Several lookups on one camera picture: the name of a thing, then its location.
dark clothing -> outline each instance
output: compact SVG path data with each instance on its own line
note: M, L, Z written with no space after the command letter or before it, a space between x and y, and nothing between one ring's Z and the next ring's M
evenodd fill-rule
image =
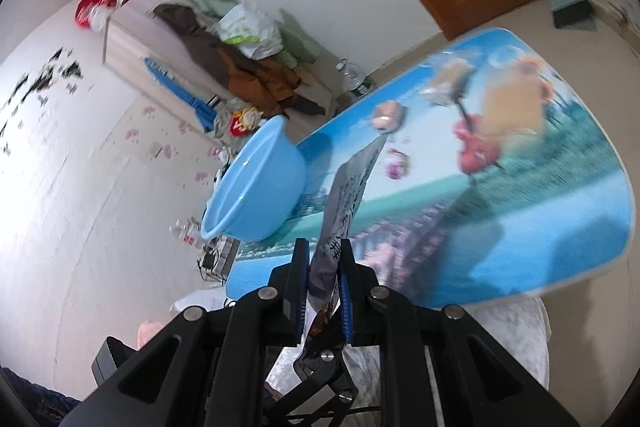
M36 383L31 383L5 367L1 367L0 371L4 373L6 380L25 409L42 427L56 427L80 403L75 398L69 398Z
M293 71L271 58L245 57L236 47L201 28L188 6L161 4L154 13L180 37L197 65L266 117L283 114L285 108L296 105L294 89L302 81Z

red plastic item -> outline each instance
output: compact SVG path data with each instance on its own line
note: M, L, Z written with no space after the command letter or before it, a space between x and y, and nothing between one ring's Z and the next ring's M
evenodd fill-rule
M76 24L81 28L89 28L89 12L96 4L101 4L102 0L81 0L76 8Z

clear plastic bottle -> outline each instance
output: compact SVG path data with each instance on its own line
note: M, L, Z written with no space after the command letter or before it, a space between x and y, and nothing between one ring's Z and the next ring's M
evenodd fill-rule
M373 84L367 76L360 71L359 67L349 62L346 58L338 62L335 69L344 75L344 89L351 91L356 98L364 96L372 90Z
M200 235L200 224L193 217L187 219L186 222L178 219L175 225L169 227L169 231L176 239L180 239L198 250L202 250L207 244L207 241Z

white plastic bag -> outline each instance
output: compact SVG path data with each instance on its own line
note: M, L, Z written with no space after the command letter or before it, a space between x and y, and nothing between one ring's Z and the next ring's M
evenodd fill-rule
M245 57L261 60L284 48L275 21L262 12L253 1L243 0L218 23L220 40L238 46Z

black device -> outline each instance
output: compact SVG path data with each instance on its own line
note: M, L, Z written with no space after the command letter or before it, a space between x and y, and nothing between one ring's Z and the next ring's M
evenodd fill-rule
M295 364L301 383L280 400L265 399L267 346L302 337L308 242L296 241L291 263L269 285L231 308L183 311L133 353L62 422L62 427L255 427L340 425L358 390L342 348L380 346L382 425L435 427L425 357L449 427L577 427L575 419L461 307L415 306L378 285L341 243L340 308L306 344ZM328 385L335 396L314 413L290 413Z

